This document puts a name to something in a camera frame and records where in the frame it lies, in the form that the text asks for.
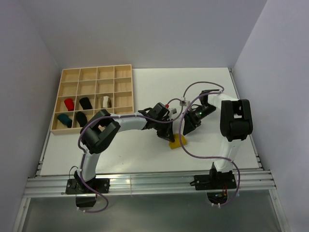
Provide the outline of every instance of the teal object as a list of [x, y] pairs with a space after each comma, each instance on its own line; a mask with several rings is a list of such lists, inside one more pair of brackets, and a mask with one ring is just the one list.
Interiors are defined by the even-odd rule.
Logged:
[[66, 114], [60, 114], [58, 115], [57, 119], [68, 128], [72, 127], [72, 119], [69, 118]]

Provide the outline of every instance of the wire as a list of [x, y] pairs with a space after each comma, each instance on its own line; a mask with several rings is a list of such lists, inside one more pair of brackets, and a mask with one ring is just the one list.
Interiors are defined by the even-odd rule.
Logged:
[[[174, 98], [174, 99], [170, 100], [169, 102], [172, 102], [172, 101], [174, 101], [174, 100], [178, 100], [178, 101], [181, 102], [181, 100], [178, 99], [178, 98]], [[150, 118], [150, 117], [146, 117], [146, 116], [142, 116], [142, 115], [123, 115], [123, 116], [120, 116], [120, 117], [121, 117], [121, 118], [125, 118], [125, 117], [136, 117], [136, 116], [137, 116], [137, 117], [143, 117], [143, 118], [145, 118], [145, 119], [149, 119], [149, 120], [152, 120], [152, 121], [158, 122], [158, 123], [171, 123], [171, 122], [177, 120], [177, 119], [181, 116], [182, 112], [183, 112], [183, 106], [182, 106], [182, 108], [181, 108], [180, 113], [177, 115], [177, 117], [175, 117], [174, 119], [172, 119], [172, 120], [170, 120], [170, 121], [159, 121], [159, 120], [155, 120], [155, 119], [152, 119], [152, 118]], [[99, 122], [100, 120], [105, 119], [105, 118], [119, 118], [119, 117], [118, 117], [118, 116], [102, 116], [102, 117], [99, 117], [99, 118], [93, 120], [91, 123], [89, 123], [89, 124], [84, 128], [84, 130], [82, 131], [81, 135], [80, 135], [79, 138], [78, 138], [78, 147], [84, 152], [84, 153], [83, 153], [83, 157], [82, 157], [82, 162], [81, 162], [81, 170], [80, 170], [80, 178], [81, 178], [81, 181], [82, 181], [82, 183], [86, 186], [86, 188], [88, 188], [89, 190], [91, 190], [91, 191], [92, 191], [93, 193], [95, 193], [96, 195], [99, 195], [100, 197], [102, 197], [102, 198], [106, 201], [106, 205], [105, 205], [102, 209], [100, 209], [100, 210], [84, 210], [84, 209], [78, 208], [79, 210], [81, 210], [81, 211], [83, 211], [83, 212], [85, 212], [85, 213], [99, 213], [99, 212], [104, 211], [104, 210], [108, 207], [108, 205], [109, 205], [108, 199], [107, 199], [103, 194], [101, 194], [100, 192], [98, 192], [98, 191], [94, 190], [93, 188], [91, 188], [91, 187], [85, 182], [85, 180], [84, 180], [84, 178], [83, 178], [83, 166], [84, 166], [84, 160], [85, 160], [85, 157], [86, 157], [86, 150], [81, 146], [81, 139], [82, 139], [82, 137], [83, 137], [85, 131], [86, 131], [89, 127], [91, 127], [93, 124], [95, 124], [95, 123], [97, 123], [97, 122]]]
[[71, 177], [70, 177], [70, 173], [71, 173], [71, 171], [72, 171], [72, 169], [73, 169], [73, 168], [77, 168], [77, 169], [78, 169], [78, 167], [77, 167], [77, 166], [72, 166], [72, 167], [71, 167], [71, 169], [69, 170], [69, 180], [71, 179]]
[[201, 105], [198, 104], [193, 104], [192, 106], [196, 106], [196, 107], [200, 107]]
[[204, 96], [207, 96], [207, 95], [210, 95], [210, 94], [221, 94], [223, 92], [224, 88], [221, 90], [221, 91], [218, 91], [218, 92], [209, 92], [209, 93], [204, 93], [204, 94], [201, 94], [199, 96], [197, 96], [196, 98], [193, 99], [193, 101], [188, 105], [188, 107], [184, 110], [184, 113], [183, 113], [183, 116], [181, 117], [180, 119], [180, 122], [179, 122], [179, 129], [178, 129], [178, 136], [179, 136], [179, 142], [180, 142], [180, 145], [182, 146], [183, 150], [189, 155], [189, 156], [192, 156], [194, 158], [197, 158], [197, 159], [223, 159], [223, 160], [227, 160], [229, 162], [231, 162], [234, 167], [236, 168], [237, 172], [238, 172], [238, 183], [237, 183], [237, 187], [236, 187], [236, 190], [234, 192], [234, 194], [231, 196], [230, 199], [228, 199], [224, 204], [222, 205], [225, 205], [227, 203], [229, 203], [230, 201], [232, 201], [236, 195], [237, 195], [237, 192], [239, 190], [239, 187], [240, 187], [240, 170], [239, 168], [237, 167], [237, 165], [229, 158], [226, 158], [226, 157], [221, 157], [221, 156], [196, 156], [196, 155], [193, 155], [192, 153], [190, 153], [183, 145], [183, 142], [182, 142], [182, 137], [181, 137], [181, 127], [182, 127], [182, 124], [183, 124], [183, 120], [184, 120], [184, 116], [185, 114], [188, 112], [188, 110], [191, 108], [191, 106], [193, 105], [193, 103], [199, 99], [200, 97], [204, 97]]
[[189, 89], [191, 86], [194, 86], [194, 85], [196, 85], [196, 84], [211, 84], [211, 85], [215, 85], [215, 86], [220, 87], [220, 88], [222, 89], [221, 92], [224, 92], [224, 90], [225, 90], [224, 87], [223, 87], [222, 85], [217, 84], [217, 83], [214, 83], [214, 82], [210, 82], [210, 81], [197, 81], [197, 82], [192, 83], [191, 85], [189, 85], [189, 86], [185, 89], [185, 91], [184, 91], [184, 93], [183, 93], [183, 97], [185, 97], [185, 94], [187, 93], [188, 89]]
[[[231, 163], [235, 166], [235, 168], [236, 168], [236, 170], [237, 170], [237, 172], [238, 172], [238, 184], [237, 184], [237, 188], [236, 188], [236, 191], [234, 192], [234, 194], [232, 195], [231, 199], [227, 200], [224, 204], [222, 204], [222, 205], [225, 205], [225, 204], [229, 203], [231, 200], [233, 200], [233, 199], [235, 198], [235, 196], [236, 196], [236, 194], [237, 194], [237, 192], [238, 192], [238, 190], [239, 190], [239, 185], [240, 185], [240, 170], [239, 170], [239, 168], [237, 167], [237, 165], [236, 165], [231, 159], [226, 158], [226, 157], [220, 157], [220, 156], [202, 157], [202, 156], [193, 155], [193, 154], [191, 154], [189, 151], [187, 151], [187, 149], [184, 147], [184, 145], [183, 145], [183, 143], [182, 143], [182, 139], [181, 139], [181, 126], [182, 126], [182, 123], [183, 123], [183, 120], [184, 120], [184, 116], [185, 116], [185, 114], [188, 112], [188, 110], [191, 108], [191, 106], [193, 105], [193, 103], [194, 103], [197, 99], [199, 99], [200, 97], [207, 96], [207, 95], [210, 95], [210, 94], [221, 94], [221, 93], [224, 91], [224, 87], [221, 86], [221, 85], [219, 85], [219, 84], [217, 84], [217, 83], [208, 82], [208, 81], [199, 81], [199, 82], [194, 82], [194, 83], [192, 83], [191, 85], [189, 85], [189, 86], [187, 87], [187, 89], [185, 90], [183, 96], [185, 97], [186, 92], [188, 91], [188, 89], [189, 89], [191, 86], [193, 86], [193, 85], [195, 85], [195, 84], [199, 84], [199, 83], [213, 84], [213, 85], [219, 86], [222, 90], [220, 90], [220, 91], [218, 91], [218, 92], [208, 92], [208, 93], [205, 93], [205, 94], [201, 94], [201, 95], [197, 96], [197, 97], [188, 105], [188, 107], [185, 109], [185, 111], [184, 111], [184, 113], [183, 113], [183, 115], [182, 115], [182, 117], [181, 117], [181, 119], [180, 119], [179, 129], [178, 129], [179, 141], [180, 141], [180, 144], [181, 144], [183, 150], [184, 150], [188, 155], [190, 155], [191, 157], [194, 157], [194, 158], [197, 158], [197, 159], [223, 159], [223, 160], [227, 160], [227, 161], [231, 162]], [[178, 98], [174, 98], [174, 99], [171, 99], [171, 100], [168, 102], [168, 104], [171, 103], [171, 102], [174, 101], [174, 100], [181, 101], [181, 100], [178, 99]], [[82, 172], [82, 170], [83, 170], [84, 160], [85, 160], [85, 156], [86, 156], [86, 150], [81, 146], [81, 139], [82, 139], [84, 133], [86, 132], [86, 130], [87, 130], [89, 127], [91, 127], [92, 125], [96, 124], [97, 122], [99, 122], [99, 121], [102, 120], [102, 119], [106, 119], [106, 118], [128, 118], [128, 117], [141, 117], [141, 118], [145, 118], [145, 119], [147, 119], [147, 120], [153, 121], [153, 122], [165, 124], [165, 123], [171, 123], [171, 122], [174, 122], [175, 120], [177, 120], [177, 119], [181, 116], [182, 112], [183, 112], [183, 106], [182, 106], [182, 109], [181, 109], [181, 112], [179, 113], [179, 115], [178, 115], [175, 119], [172, 119], [172, 120], [170, 120], [170, 121], [159, 121], [159, 120], [156, 120], [156, 119], [153, 119], [153, 118], [150, 118], [150, 117], [146, 117], [146, 116], [143, 116], [143, 115], [135, 115], [135, 114], [134, 114], [134, 115], [123, 115], [123, 116], [102, 116], [102, 117], [99, 117], [99, 118], [93, 120], [91, 123], [89, 123], [89, 124], [84, 128], [84, 130], [82, 131], [82, 133], [80, 134], [80, 136], [79, 136], [79, 138], [78, 138], [78, 147], [84, 152], [83, 158], [82, 158], [82, 162], [81, 162], [81, 167], [80, 167], [80, 168], [81, 168], [81, 171], [80, 171], [80, 178], [81, 178], [82, 183], [83, 183], [89, 190], [91, 190], [93, 193], [96, 193], [97, 195], [99, 195], [100, 197], [102, 197], [103, 199], [105, 199], [106, 205], [105, 205], [102, 209], [100, 209], [100, 210], [94, 210], [94, 211], [91, 211], [91, 210], [83, 210], [83, 209], [81, 209], [81, 208], [79, 208], [79, 209], [80, 209], [81, 211], [87, 212], [87, 213], [98, 213], [98, 212], [102, 212], [103, 210], [105, 210], [105, 209], [107, 208], [108, 204], [109, 204], [108, 199], [107, 199], [104, 195], [102, 195], [101, 193], [99, 193], [98, 191], [96, 191], [96, 190], [94, 190], [93, 188], [91, 188], [91, 187], [85, 182], [85, 180], [84, 180], [84, 178], [83, 178], [83, 172]]]

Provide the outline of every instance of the metal frame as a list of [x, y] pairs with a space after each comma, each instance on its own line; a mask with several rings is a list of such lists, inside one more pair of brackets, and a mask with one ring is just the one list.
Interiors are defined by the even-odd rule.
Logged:
[[283, 206], [278, 196], [277, 190], [269, 190], [269, 194], [271, 196], [272, 204], [274, 205], [274, 209], [278, 218], [278, 222], [282, 232], [290, 232], [290, 226], [286, 215], [283, 210]]
[[[111, 179], [110, 191], [108, 194], [105, 194], [106, 196], [194, 193], [196, 192], [195, 188], [189, 185], [194, 180], [193, 176], [207, 173], [209, 171], [118, 175], [99, 174], [97, 178]], [[29, 179], [25, 187], [24, 198], [75, 197], [75, 195], [65, 195], [68, 178], [68, 176], [55, 176]], [[240, 191], [265, 189], [276, 189], [270, 171], [240, 172]], [[79, 194], [78, 196], [94, 196], [94, 194]]]
[[20, 207], [17, 213], [17, 217], [15, 220], [15, 224], [13, 227], [14, 232], [22, 232], [26, 215], [28, 212], [29, 204], [30, 204], [31, 198], [23, 198], [20, 203]]

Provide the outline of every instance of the gray wall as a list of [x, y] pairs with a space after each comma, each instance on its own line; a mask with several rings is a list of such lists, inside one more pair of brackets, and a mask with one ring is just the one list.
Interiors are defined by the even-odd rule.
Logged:
[[254, 141], [293, 231], [309, 231], [309, 1], [268, 0], [236, 65]]
[[18, 1], [1, 1], [0, 31], [0, 230], [7, 232], [38, 165], [60, 73]]
[[266, 0], [20, 0], [61, 68], [233, 67]]

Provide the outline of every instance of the metal rail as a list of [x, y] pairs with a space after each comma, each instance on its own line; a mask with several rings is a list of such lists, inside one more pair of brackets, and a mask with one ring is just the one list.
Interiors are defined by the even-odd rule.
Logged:
[[[99, 174], [97, 178], [110, 178], [110, 192], [113, 195], [167, 194], [197, 192], [189, 183], [193, 176], [206, 174], [208, 171], [152, 173], [152, 174]], [[27, 181], [24, 198], [39, 197], [75, 197], [66, 195], [65, 189], [68, 176], [53, 176], [30, 178]], [[240, 189], [263, 190], [276, 189], [270, 171], [241, 171]], [[78, 196], [93, 196], [94, 194], [80, 194]]]

